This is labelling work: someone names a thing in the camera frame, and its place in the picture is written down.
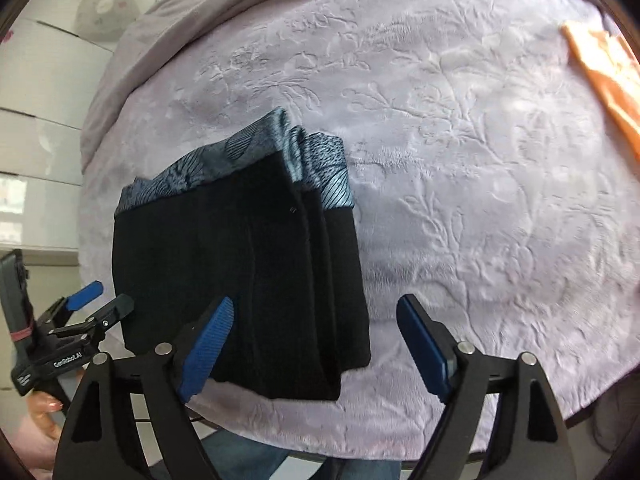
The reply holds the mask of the left hand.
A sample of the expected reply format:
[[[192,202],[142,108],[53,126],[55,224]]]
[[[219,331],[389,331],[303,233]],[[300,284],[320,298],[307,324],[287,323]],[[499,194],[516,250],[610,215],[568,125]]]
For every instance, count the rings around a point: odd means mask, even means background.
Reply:
[[[62,410],[62,402],[43,391],[26,396],[27,415],[12,438],[12,448],[36,479],[51,479],[62,427],[52,415]]]

